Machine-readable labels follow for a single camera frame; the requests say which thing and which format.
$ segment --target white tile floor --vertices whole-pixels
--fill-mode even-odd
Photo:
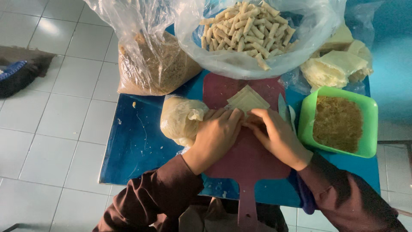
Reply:
[[[45,78],[0,100],[0,231],[91,231],[123,189],[97,183],[118,98],[118,39],[82,0],[0,0],[0,31],[0,45],[59,54]],[[384,126],[380,140],[412,139]],[[377,156],[382,197],[411,212],[406,149],[379,146]],[[336,231],[319,211],[281,210],[291,232]],[[411,218],[399,219],[412,231]]]

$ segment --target hand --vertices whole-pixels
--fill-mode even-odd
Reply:
[[[313,153],[299,142],[290,126],[271,109],[252,109],[244,126],[249,127],[263,146],[280,161],[300,171],[308,166]]]
[[[199,175],[221,159],[233,146],[243,123],[244,113],[239,109],[211,109],[199,123],[194,145],[183,159]]]

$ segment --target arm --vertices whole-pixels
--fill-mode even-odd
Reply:
[[[406,231],[396,211],[370,185],[305,149],[277,112],[253,109],[248,114],[245,126],[267,150],[298,171],[319,209],[339,231]]]
[[[199,123],[194,145],[159,169],[129,180],[93,231],[156,231],[149,225],[161,213],[177,220],[203,189],[199,174],[232,147],[242,120],[243,112],[237,109],[210,110]]]
[[[178,218],[202,189],[200,176],[187,167],[182,156],[175,156],[158,170],[129,180],[93,231],[155,231],[149,225],[158,214]]]

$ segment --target food crumb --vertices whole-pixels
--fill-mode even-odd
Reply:
[[[357,152],[363,117],[355,102],[342,97],[318,96],[313,139],[345,152]]]

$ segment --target brown sleeve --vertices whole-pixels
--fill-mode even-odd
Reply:
[[[392,209],[361,177],[318,154],[298,172],[325,217],[339,231],[405,231]]]
[[[158,214],[177,219],[202,189],[201,177],[177,155],[161,168],[129,180],[93,231],[155,231],[149,225]]]

